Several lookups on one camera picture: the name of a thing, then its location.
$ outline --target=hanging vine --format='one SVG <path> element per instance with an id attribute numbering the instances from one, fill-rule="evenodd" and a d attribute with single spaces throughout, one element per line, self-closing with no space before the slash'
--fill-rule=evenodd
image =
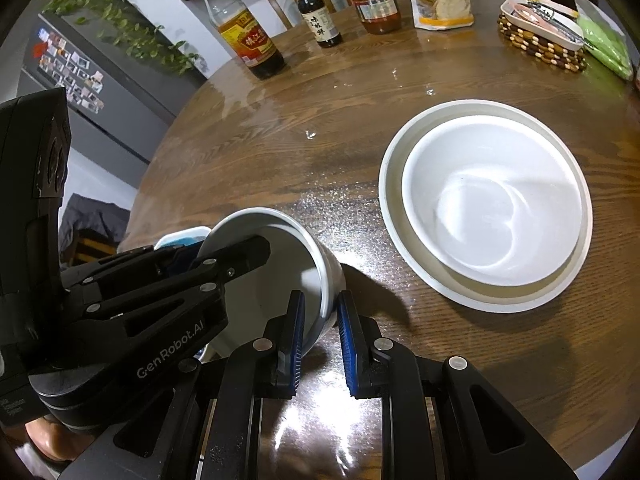
<path id="1" fill-rule="evenodd" d="M 47 0 L 44 11 L 55 12 L 68 16 L 83 9 L 88 9 L 95 18 L 79 16 L 76 23 L 82 25 L 94 19 L 102 19 L 113 26 L 114 36 L 108 36 L 105 30 L 98 33 L 98 38 L 111 41 L 121 46 L 128 56 L 140 60 L 156 60 L 179 75 L 193 67 L 193 63 L 200 58 L 198 54 L 184 54 L 180 47 L 186 42 L 166 44 L 158 38 L 158 31 L 162 25 L 149 27 L 142 20 L 132 18 L 132 5 L 127 0 Z"/>

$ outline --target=vinegar bottle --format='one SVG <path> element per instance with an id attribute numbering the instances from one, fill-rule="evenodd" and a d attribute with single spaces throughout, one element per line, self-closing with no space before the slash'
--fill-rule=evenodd
<path id="1" fill-rule="evenodd" d="M 204 0 L 211 23 L 258 78 L 267 79 L 285 63 L 260 23 L 242 0 Z"/>

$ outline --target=photo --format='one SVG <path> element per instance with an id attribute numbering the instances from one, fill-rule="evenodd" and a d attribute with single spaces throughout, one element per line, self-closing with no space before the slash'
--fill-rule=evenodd
<path id="1" fill-rule="evenodd" d="M 46 56 L 46 54 L 43 54 L 40 57 L 40 60 L 38 62 L 38 68 L 41 70 L 44 70 L 44 72 L 49 73 L 49 70 L 53 70 L 53 63 L 51 62 L 51 58 L 49 56 Z"/>
<path id="2" fill-rule="evenodd" d="M 84 57 L 79 57 L 78 61 L 76 61 L 76 63 L 78 64 L 78 66 L 81 66 L 84 69 L 89 68 L 89 61 L 87 59 L 85 59 Z"/>
<path id="3" fill-rule="evenodd" d="M 94 105 L 93 103 L 90 103 L 89 101 L 82 99 L 82 101 L 80 101 L 80 104 L 86 108 L 87 110 L 91 110 L 94 114 L 98 113 L 98 107 L 96 105 Z"/>

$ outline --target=wooden table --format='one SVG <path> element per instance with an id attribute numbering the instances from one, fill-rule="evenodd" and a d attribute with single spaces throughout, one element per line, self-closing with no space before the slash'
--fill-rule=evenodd
<path id="1" fill-rule="evenodd" d="M 135 201 L 126 248 L 272 206 L 315 232 L 344 264 L 361 314 L 419 355 L 470 359 L 572 467 L 640 415 L 640 102 L 593 58 L 583 74 L 506 44 L 503 0 L 473 0 L 476 24 L 367 34 L 335 15 L 344 44 L 321 50 L 306 25 L 275 39 L 289 67 L 261 82 L 230 61 L 187 104 Z M 463 98 L 504 102 L 548 124 L 591 191 L 593 241 L 573 284 L 530 312 L 495 315 L 437 294 L 395 250 L 378 171 L 415 114 Z M 348 396 L 337 330 L 305 359 L 295 400 L 268 403 L 261 478 L 379 478 L 380 404 Z"/>

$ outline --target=white cup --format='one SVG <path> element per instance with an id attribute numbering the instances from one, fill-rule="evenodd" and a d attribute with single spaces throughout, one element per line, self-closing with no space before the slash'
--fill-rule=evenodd
<path id="1" fill-rule="evenodd" d="M 271 256 L 263 266 L 225 285 L 228 326 L 209 342 L 203 362 L 214 352 L 226 357 L 261 337 L 269 319 L 286 314 L 294 289 L 305 295 L 303 355 L 335 323 L 334 300 L 345 287 L 342 267 L 302 225 L 280 211 L 252 207 L 229 215 L 212 229 L 198 257 L 252 235 L 269 241 Z"/>

